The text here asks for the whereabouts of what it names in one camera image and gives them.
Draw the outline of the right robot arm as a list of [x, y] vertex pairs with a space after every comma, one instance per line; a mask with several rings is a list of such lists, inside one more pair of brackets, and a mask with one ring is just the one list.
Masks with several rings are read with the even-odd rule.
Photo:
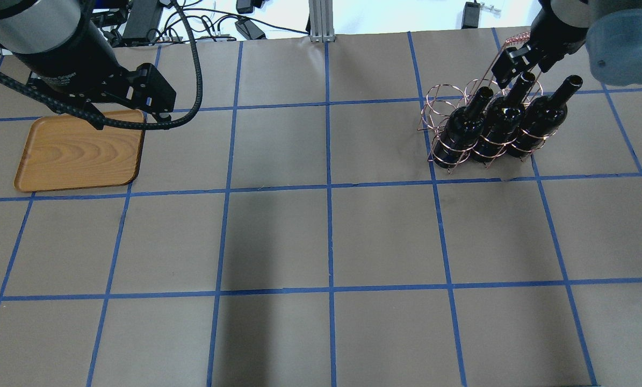
[[491, 67], [507, 86], [520, 73], [547, 73], [582, 47], [593, 77], [606, 85], [642, 85], [642, 1], [541, 1], [521, 47], [503, 49]]

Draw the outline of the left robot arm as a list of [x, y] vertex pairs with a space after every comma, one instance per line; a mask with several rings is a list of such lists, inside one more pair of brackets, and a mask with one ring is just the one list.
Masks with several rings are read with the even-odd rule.
[[80, 1], [0, 1], [0, 44], [31, 72], [24, 85], [0, 83], [55, 113], [92, 121], [98, 103], [114, 103], [170, 119], [173, 87], [153, 64], [124, 68]]

